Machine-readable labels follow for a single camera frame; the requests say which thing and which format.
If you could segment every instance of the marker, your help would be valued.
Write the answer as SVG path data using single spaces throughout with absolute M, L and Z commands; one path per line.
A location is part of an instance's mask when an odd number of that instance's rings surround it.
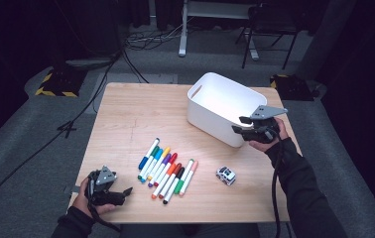
M 164 150 L 164 152 L 161 154 L 159 160 L 156 162 L 156 164 L 154 165 L 153 169 L 148 174 L 148 180 L 151 180 L 153 178 L 153 176 L 156 174 L 157 170 L 159 169 L 159 166 L 161 165 L 161 163 L 163 162 L 164 158 L 167 156 L 167 154 L 169 153 L 169 151 L 170 151 L 170 147 L 167 147 Z
M 175 168 L 176 168 L 176 164 L 171 164 L 168 171 L 166 172 L 166 175 L 163 177 L 162 182 L 160 183 L 160 185 L 156 188 L 156 190 L 151 195 L 151 197 L 153 197 L 153 199 L 157 198 L 157 195 L 163 189 L 164 185 L 166 184 L 166 181 L 169 179 L 170 175 L 173 173 Z
M 180 196 L 184 196 L 185 195 L 185 192 L 187 190 L 187 187 L 188 187 L 188 184 L 189 184 L 189 182 L 191 180 L 191 177 L 193 176 L 193 173 L 194 173 L 194 171 L 197 168 L 197 164 L 198 164 L 198 162 L 195 161 L 195 162 L 193 162 L 193 165 L 191 165 L 190 171 L 187 174 L 187 179 L 186 179 L 184 185 L 182 186 L 181 192 L 179 192 Z
M 144 168 L 141 169 L 141 171 L 138 174 L 138 179 L 141 179 L 144 174 L 147 172 L 148 167 L 150 166 L 151 162 L 154 160 L 154 157 L 156 156 L 157 152 L 159 151 L 160 147 L 156 146 L 151 153 L 150 158 L 148 159 L 147 163 L 145 163 Z
M 159 143 L 160 143 L 160 139 L 156 138 L 156 140 L 154 140 L 153 142 L 153 145 L 151 145 L 150 150 L 148 150 L 147 154 L 145 154 L 145 157 L 142 159 L 141 163 L 139 164 L 138 166 L 139 170 L 144 168 L 145 164 L 147 163 L 148 159 L 150 158 L 156 146 L 159 145 Z
M 160 191 L 160 194 L 159 194 L 160 199 L 163 199 L 164 196 L 167 194 L 167 191 L 169 190 L 170 186 L 172 185 L 173 180 L 175 179 L 175 177 L 178 174 L 181 167 L 182 167 L 181 163 L 178 163 L 176 165 L 176 168 L 173 170 L 172 175 L 169 177 L 169 180 L 167 180 L 166 184 L 164 185 L 163 190 Z
M 159 186 L 161 181 L 163 180 L 163 177 L 166 175 L 167 171 L 169 170 L 170 166 L 175 162 L 176 158 L 178 157 L 178 153 L 173 153 L 172 157 L 170 158 L 169 162 L 166 164 L 162 172 L 159 174 L 156 181 L 154 181 L 154 186 Z
M 185 173 L 185 168 L 181 167 L 178 174 L 176 175 L 175 180 L 172 182 L 172 185 L 170 186 L 169 191 L 166 194 L 166 197 L 164 198 L 163 204 L 166 205 L 169 203 L 170 198 L 172 198 L 173 192 L 175 191 L 176 185 L 179 183 L 179 180 L 181 179 L 182 175 Z
M 141 177 L 141 182 L 144 183 L 147 180 L 147 175 L 151 172 L 153 167 L 156 165 L 157 161 L 161 157 L 161 154 L 163 153 L 163 149 L 159 149 L 157 154 L 154 156 L 154 160 L 151 162 L 151 164 L 148 166 L 147 170 Z
M 156 174 L 150 179 L 150 182 L 148 183 L 148 187 L 153 187 L 154 181 L 160 175 L 160 173 L 162 172 L 163 168 L 169 162 L 169 160 L 170 160 L 171 157 L 172 157 L 172 155 L 170 153 L 168 153 L 166 155 L 166 157 L 163 159 L 162 163 L 160 164 L 159 168 L 157 169 Z
M 175 194 L 179 194 L 181 192 L 182 186 L 185 183 L 185 180 L 187 179 L 188 172 L 190 171 L 191 165 L 193 165 L 194 160 L 190 159 L 187 163 L 187 168 L 185 169 L 184 174 L 182 175 L 181 179 L 179 180 L 178 184 L 176 185 L 175 188 Z

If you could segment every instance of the pink marker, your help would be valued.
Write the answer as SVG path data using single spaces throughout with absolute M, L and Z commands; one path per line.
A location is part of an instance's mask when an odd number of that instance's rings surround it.
M 185 192 L 186 192 L 186 190 L 187 190 L 187 187 L 188 187 L 188 184 L 189 184 L 189 182 L 190 182 L 190 180 L 191 180 L 191 177 L 193 176 L 193 173 L 194 173 L 194 171 L 196 170 L 197 164 L 198 164 L 198 161 L 194 161 L 194 162 L 193 162 L 193 165 L 191 165 L 191 167 L 190 167 L 190 171 L 189 171 L 188 174 L 187 174 L 187 179 L 185 180 L 184 186 L 182 186 L 182 189 L 181 189 L 181 191 L 179 192 L 179 195 L 180 195 L 180 196 L 185 195 Z

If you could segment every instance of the chair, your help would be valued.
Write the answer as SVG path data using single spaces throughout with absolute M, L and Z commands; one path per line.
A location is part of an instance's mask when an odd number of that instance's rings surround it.
M 239 42 L 242 36 L 247 35 L 247 45 L 244 53 L 242 68 L 246 63 L 248 55 L 250 41 L 252 36 L 278 36 L 275 42 L 271 45 L 273 47 L 280 39 L 285 35 L 293 36 L 290 43 L 290 48 L 286 59 L 283 64 L 283 69 L 286 68 L 289 60 L 291 51 L 296 41 L 297 34 L 301 31 L 299 17 L 301 16 L 298 9 L 293 9 L 289 6 L 281 4 L 266 4 L 258 3 L 255 7 L 249 8 L 249 21 L 245 26 L 236 40 L 236 44 Z M 260 51 L 282 51 L 274 49 L 259 49 Z

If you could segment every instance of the wooden table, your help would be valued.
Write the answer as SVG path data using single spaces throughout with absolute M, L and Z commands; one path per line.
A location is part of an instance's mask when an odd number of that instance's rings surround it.
M 245 143 L 232 148 L 192 126 L 187 120 L 191 85 L 109 83 L 87 145 L 76 181 L 103 165 L 118 175 L 110 190 L 133 186 L 123 206 L 102 216 L 114 223 L 268 222 L 274 221 L 271 200 L 273 168 L 268 157 Z M 269 106 L 283 107 L 274 88 L 252 88 L 268 99 Z M 279 116 L 296 142 L 286 114 Z M 170 203 L 152 199 L 153 188 L 137 179 L 138 165 L 156 138 L 161 148 L 178 153 L 177 163 L 198 160 L 198 168 L 185 196 Z M 228 166 L 237 173 L 232 186 L 215 172 Z M 277 188 L 280 219 L 289 220 L 281 187 Z

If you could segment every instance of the human hand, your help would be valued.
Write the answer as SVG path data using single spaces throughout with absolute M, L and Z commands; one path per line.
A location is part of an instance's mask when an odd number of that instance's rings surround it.
M 284 140 L 284 139 L 288 138 L 289 135 L 287 134 L 286 126 L 284 125 L 284 121 L 281 120 L 280 118 L 277 118 L 277 117 L 274 117 L 274 119 L 277 121 L 278 127 L 280 128 L 280 137 L 281 137 L 281 140 Z M 257 141 L 249 141 L 249 145 L 251 147 L 255 148 L 256 150 L 265 153 L 267 150 L 269 150 L 272 146 L 274 146 L 278 142 L 279 142 L 279 139 L 277 137 L 270 144 L 263 144 L 263 143 L 259 143 Z
M 87 216 L 92 218 L 91 212 L 88 209 L 88 199 L 85 197 L 85 190 L 87 186 L 88 186 L 88 178 L 85 178 L 81 183 L 81 186 L 79 188 L 79 194 L 76 197 L 76 199 L 73 201 L 72 206 L 78 208 Z M 107 213 L 113 210 L 114 208 L 116 208 L 116 206 L 113 204 L 104 204 L 101 206 L 95 206 L 95 209 L 97 210 L 99 215 Z

